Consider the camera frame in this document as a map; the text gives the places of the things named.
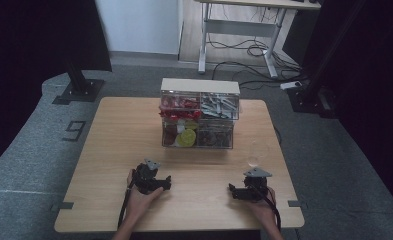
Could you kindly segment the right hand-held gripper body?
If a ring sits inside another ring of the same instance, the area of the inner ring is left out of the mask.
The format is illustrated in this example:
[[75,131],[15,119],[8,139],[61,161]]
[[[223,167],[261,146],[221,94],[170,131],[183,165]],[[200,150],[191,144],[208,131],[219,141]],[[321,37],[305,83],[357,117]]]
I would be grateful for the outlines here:
[[259,201],[269,192],[267,178],[272,174],[258,167],[244,173],[246,187],[246,200]]

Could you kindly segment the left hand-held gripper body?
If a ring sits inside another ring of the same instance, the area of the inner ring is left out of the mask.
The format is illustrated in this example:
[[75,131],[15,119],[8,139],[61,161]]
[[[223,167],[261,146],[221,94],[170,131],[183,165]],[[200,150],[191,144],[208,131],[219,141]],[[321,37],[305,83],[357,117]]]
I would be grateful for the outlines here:
[[146,159],[144,163],[137,166],[135,172],[135,185],[142,194],[148,194],[160,187],[159,181],[156,179],[160,164],[150,159]]

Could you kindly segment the clear wine glass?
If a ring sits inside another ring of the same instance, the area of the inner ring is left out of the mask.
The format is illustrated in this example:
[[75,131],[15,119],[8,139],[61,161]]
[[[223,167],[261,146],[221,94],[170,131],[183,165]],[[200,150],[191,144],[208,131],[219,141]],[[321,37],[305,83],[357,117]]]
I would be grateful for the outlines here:
[[247,163],[250,167],[261,166],[269,154],[270,148],[266,142],[252,140],[249,145]]

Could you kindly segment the clear acrylic drawer organizer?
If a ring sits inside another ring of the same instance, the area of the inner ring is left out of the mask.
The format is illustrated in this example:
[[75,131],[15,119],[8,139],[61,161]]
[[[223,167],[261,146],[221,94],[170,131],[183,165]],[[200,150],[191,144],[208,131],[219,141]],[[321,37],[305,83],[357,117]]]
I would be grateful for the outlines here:
[[[160,93],[161,93],[160,101],[161,101],[161,97],[165,95],[198,97],[200,99],[200,102],[201,102],[201,96],[203,94],[214,93],[214,94],[238,95],[239,113],[240,113],[240,88],[237,82],[164,78],[162,80]],[[179,120],[191,120],[191,119],[170,120],[163,117],[161,118],[162,118],[162,145],[164,147],[178,147],[175,145],[175,138],[177,135],[177,122]],[[197,145],[197,137],[200,131],[230,131],[232,134],[232,147],[212,148],[212,149],[232,149],[234,125],[237,120],[205,117],[204,114],[202,113],[199,119],[193,120],[198,124],[198,128],[196,130],[195,144],[192,147],[178,147],[178,148],[211,148],[211,147],[199,147]]]

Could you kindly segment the person's right hand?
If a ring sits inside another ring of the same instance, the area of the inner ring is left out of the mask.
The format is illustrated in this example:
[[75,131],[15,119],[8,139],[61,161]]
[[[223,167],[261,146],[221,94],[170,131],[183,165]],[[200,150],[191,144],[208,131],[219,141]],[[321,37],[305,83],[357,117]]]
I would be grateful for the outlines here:
[[246,205],[265,229],[276,227],[275,213],[266,201],[247,202]]

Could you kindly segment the person's left hand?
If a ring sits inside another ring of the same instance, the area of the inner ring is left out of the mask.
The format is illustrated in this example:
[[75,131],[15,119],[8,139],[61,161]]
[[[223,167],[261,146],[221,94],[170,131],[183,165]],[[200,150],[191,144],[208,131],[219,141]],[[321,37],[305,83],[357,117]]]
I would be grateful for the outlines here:
[[131,186],[123,222],[137,223],[149,209],[151,203],[163,192],[164,189],[159,187],[148,194],[142,194],[136,186]]

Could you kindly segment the pile of green round pods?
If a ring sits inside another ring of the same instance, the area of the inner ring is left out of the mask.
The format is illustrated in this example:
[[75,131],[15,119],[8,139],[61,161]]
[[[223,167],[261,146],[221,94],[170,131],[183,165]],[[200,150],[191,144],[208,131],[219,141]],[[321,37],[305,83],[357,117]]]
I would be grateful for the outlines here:
[[175,145],[178,147],[192,147],[196,142],[198,124],[193,120],[179,120]]

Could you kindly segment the pile of red packets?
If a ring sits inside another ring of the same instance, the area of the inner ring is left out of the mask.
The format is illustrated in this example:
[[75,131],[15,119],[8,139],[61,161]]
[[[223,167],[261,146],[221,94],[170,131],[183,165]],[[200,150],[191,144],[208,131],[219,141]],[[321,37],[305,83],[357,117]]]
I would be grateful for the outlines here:
[[161,97],[159,109],[159,115],[170,120],[197,120],[202,115],[198,97],[165,95]]

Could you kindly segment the pile of grey packets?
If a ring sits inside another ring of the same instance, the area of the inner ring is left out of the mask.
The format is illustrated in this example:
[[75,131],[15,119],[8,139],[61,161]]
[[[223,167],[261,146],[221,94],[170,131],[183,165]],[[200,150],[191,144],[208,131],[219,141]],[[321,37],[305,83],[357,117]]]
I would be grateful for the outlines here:
[[203,94],[200,102],[205,117],[237,120],[239,118],[239,96],[230,94]]

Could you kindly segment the white power strip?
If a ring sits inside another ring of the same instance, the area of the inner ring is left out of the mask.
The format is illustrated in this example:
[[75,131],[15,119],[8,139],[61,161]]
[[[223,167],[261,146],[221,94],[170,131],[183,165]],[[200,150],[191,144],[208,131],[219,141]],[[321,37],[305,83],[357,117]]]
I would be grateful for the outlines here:
[[287,89],[291,89],[291,88],[298,88],[301,86],[302,86],[302,83],[300,81],[292,81],[292,82],[280,84],[280,89],[287,90]]

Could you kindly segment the black slanted stand with base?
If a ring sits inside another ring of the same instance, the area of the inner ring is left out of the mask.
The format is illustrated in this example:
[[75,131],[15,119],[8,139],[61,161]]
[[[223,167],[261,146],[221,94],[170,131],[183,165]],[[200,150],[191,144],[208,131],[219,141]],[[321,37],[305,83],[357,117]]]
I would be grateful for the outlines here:
[[298,10],[283,50],[300,65],[308,84],[288,90],[294,112],[333,118],[332,70],[350,53],[348,37],[366,0],[312,0],[319,10]]

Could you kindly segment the left black stand base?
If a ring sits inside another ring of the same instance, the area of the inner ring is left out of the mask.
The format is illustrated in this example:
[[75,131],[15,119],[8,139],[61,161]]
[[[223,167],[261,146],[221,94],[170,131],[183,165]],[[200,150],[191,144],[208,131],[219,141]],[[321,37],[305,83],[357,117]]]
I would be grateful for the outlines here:
[[100,79],[86,79],[82,71],[70,59],[66,59],[64,65],[70,83],[61,95],[55,97],[53,104],[68,105],[73,101],[94,102],[104,85],[104,81]]

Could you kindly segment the black curtain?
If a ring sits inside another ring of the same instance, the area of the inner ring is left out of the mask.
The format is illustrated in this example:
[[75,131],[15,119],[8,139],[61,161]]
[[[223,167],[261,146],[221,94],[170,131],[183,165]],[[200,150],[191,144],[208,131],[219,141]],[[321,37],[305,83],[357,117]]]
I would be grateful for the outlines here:
[[111,69],[95,0],[0,0],[0,157],[69,67]]
[[366,0],[350,53],[332,70],[333,118],[361,148],[393,196],[393,0]]

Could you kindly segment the white desk frame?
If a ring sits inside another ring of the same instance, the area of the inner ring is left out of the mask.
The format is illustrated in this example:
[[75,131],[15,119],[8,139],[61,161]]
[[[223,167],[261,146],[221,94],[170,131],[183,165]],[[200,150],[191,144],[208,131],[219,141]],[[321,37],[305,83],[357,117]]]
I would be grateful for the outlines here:
[[[199,49],[198,73],[206,72],[206,44],[209,33],[266,37],[270,39],[268,49],[263,52],[268,72],[272,78],[278,74],[273,63],[273,50],[276,45],[284,17],[289,9],[317,11],[321,4],[317,0],[195,0],[202,4],[202,40]],[[251,6],[275,8],[278,10],[278,19],[274,23],[254,23],[231,20],[215,20],[209,17],[209,10],[213,4]]]

